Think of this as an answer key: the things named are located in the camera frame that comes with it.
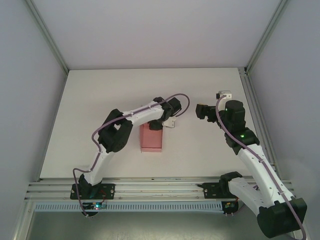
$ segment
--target pink box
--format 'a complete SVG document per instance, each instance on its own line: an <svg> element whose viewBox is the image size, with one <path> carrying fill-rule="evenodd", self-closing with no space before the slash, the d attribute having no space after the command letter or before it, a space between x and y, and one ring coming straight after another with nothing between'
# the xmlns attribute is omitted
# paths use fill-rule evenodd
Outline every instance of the pink box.
<svg viewBox="0 0 320 240"><path fill-rule="evenodd" d="M161 153L163 130L150 130L149 123L140 125L141 152Z"/></svg>

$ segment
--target cable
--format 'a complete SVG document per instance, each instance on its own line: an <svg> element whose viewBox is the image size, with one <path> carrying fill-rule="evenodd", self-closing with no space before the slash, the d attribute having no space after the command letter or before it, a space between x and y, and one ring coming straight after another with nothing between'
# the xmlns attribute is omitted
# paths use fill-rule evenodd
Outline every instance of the cable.
<svg viewBox="0 0 320 240"><path fill-rule="evenodd" d="M248 146L244 145L241 141L239 141L238 139L236 139L225 127L224 123L221 120L221 117L219 115L219 103L222 99L224 99L226 97L226 95L221 96L218 101L216 102L216 106L215 106L215 114L216 117L218 119L218 122L222 128L222 130L233 140L235 141L237 144L239 144L241 147L243 147L244 149L247 149L252 155L254 155L260 163L262 163L262 165L264 166L265 170L268 172L270 178L272 179L273 183L275 184L277 190L279 191L279 194L282 195L284 201L286 202L286 204L288 205L289 209L291 210L296 222L298 223L301 231L302 231L302 239L301 240L306 240L307 239L307 234L306 234L306 230L304 228L304 226L302 225L298 215L296 214L294 208L291 206L288 198L286 197L286 195L284 194L284 192L282 191L281 187L279 186L277 180L275 179L274 175L272 174L271 170L269 169L269 167L267 166L267 164L265 163L265 160L263 160L257 153L255 153L251 148L249 148Z"/></svg>
<svg viewBox="0 0 320 240"><path fill-rule="evenodd" d="M105 123L105 124L103 124L102 126L100 126L98 129L96 129L96 130L92 133L92 135L91 135L91 140L94 142L94 144L95 144L95 145L97 146L97 148L98 148L98 154L96 155L96 158L95 158L95 160L94 160L94 162L93 162L92 167L91 167L89 170L82 170L82 169L79 169L79 168L74 168L74 169L72 170L73 179L74 179L74 182L75 182L76 195L77 195L77 198L78 198L78 201L79 201L81 210L82 210L82 212L84 213L85 217L88 217L89 215L86 213L86 211L85 211L85 209L84 209L84 206L83 206L83 204L82 204L82 202L81 202L81 199L80 199L80 192L79 192L79 187L78 187L78 182L77 182L77 177L76 177L76 171L79 171L79 172L81 172L81 173L86 174L86 173L90 173L90 172L95 168L95 166L96 166L96 164L97 164L97 162L98 162L98 159L99 159L99 157L100 157L100 155L101 155L101 153L102 153L102 149L101 149L100 144L95 140L96 134L97 134L101 129L105 128L106 126L108 126L108 125L110 125L110 124L113 124L114 122L117 122L117 121L119 121L119 120L121 120L121 119L125 119L125 118L127 118L127 117L132 116L132 115L141 113L141 112L143 112L143 111L145 111L145 110L148 110L149 108L154 108L155 106L161 105L161 104L169 101L170 99L172 99L172 98L174 98L174 97L176 97L176 96L184 96L184 97L186 97L186 99L187 99L187 101L188 101L188 104L187 104L186 108L183 110L183 112L180 113L180 114L178 114L178 115L176 115L177 117L179 117L179 116L181 116L182 114L184 114L184 113L188 110L188 108L189 108L189 106L190 106L190 98L189 98L186 94L184 94L184 93L176 93L176 94L171 95L170 97L166 98L165 100L163 100L163 101L161 101L161 102L157 102L157 103L155 103L155 104L152 104L151 106L146 106L145 108L142 108L142 109L139 109L139 110L137 110L137 111L134 111L132 114L127 114L127 115L120 116L120 117L117 117L117 118L115 118L115 119L112 119L111 121L108 121L107 123Z"/></svg>

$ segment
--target white wall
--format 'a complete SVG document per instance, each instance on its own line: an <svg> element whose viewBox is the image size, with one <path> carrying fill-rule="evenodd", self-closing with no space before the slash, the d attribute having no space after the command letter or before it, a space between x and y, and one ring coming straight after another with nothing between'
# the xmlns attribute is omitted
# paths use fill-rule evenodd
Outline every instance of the white wall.
<svg viewBox="0 0 320 240"><path fill-rule="evenodd" d="M0 238L36 180L64 73L22 0L0 1Z"/></svg>
<svg viewBox="0 0 320 240"><path fill-rule="evenodd" d="M71 70L244 67L279 0L34 0Z"/></svg>
<svg viewBox="0 0 320 240"><path fill-rule="evenodd" d="M293 0L252 72L280 170L308 205L311 239L320 216L320 1Z"/></svg>

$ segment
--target gray wall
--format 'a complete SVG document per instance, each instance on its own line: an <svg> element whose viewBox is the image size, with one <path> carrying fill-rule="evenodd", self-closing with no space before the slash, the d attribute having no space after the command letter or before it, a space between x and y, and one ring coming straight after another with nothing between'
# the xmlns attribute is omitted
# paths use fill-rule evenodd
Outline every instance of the gray wall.
<svg viewBox="0 0 320 240"><path fill-rule="evenodd" d="M320 1L289 3L251 74L280 170L308 205L311 239L320 216Z"/></svg>
<svg viewBox="0 0 320 240"><path fill-rule="evenodd" d="M0 3L0 239L9 240L65 76L23 1Z"/></svg>

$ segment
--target white tabletop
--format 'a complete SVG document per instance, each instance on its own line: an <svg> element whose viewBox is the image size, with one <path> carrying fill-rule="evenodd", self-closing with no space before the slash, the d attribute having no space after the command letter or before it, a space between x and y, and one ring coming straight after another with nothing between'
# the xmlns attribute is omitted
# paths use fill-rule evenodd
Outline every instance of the white tabletop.
<svg viewBox="0 0 320 240"><path fill-rule="evenodd" d="M105 177L207 177L232 171L250 176L217 124L196 116L196 105L215 105L219 90L230 90L233 99L243 102L247 126L255 131L237 68L72 70L40 177L71 178L73 168L88 169L97 150L91 134L111 110L133 110L175 93L187 94L191 105L175 128L164 128L162 152L141 153L139 129L134 128ZM184 108L186 99L179 100Z"/></svg>

